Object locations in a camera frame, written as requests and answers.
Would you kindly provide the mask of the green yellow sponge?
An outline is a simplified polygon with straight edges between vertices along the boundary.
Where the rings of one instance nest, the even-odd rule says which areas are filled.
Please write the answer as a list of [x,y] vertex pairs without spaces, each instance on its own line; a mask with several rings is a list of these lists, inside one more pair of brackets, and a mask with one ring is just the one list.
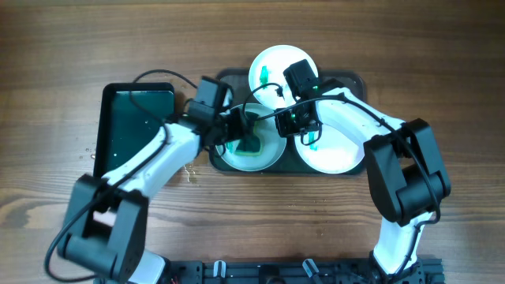
[[263,151],[263,139],[259,136],[258,114],[254,112],[245,112],[245,132],[241,133],[241,138],[228,141],[224,148],[233,155],[239,156],[258,156]]

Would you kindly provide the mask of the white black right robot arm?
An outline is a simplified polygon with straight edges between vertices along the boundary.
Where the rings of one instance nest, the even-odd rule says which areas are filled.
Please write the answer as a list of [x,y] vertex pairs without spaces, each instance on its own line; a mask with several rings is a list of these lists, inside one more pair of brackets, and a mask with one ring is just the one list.
[[304,136],[330,126],[361,144],[372,201],[382,215],[372,262],[393,283],[417,262],[423,229],[439,222],[451,182],[431,126],[405,122],[358,99],[336,79],[322,81],[303,59],[283,76],[295,104],[275,112],[280,136]]

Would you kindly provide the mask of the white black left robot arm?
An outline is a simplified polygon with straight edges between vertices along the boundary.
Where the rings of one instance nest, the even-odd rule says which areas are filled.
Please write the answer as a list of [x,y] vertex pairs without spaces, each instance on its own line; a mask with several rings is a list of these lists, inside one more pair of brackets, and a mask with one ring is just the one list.
[[170,283],[170,261],[145,248],[151,199],[205,147],[243,137],[231,110],[232,87],[203,77],[189,109],[159,121],[159,131],[130,160],[102,177],[85,174],[73,186],[63,227],[47,251],[112,283]]

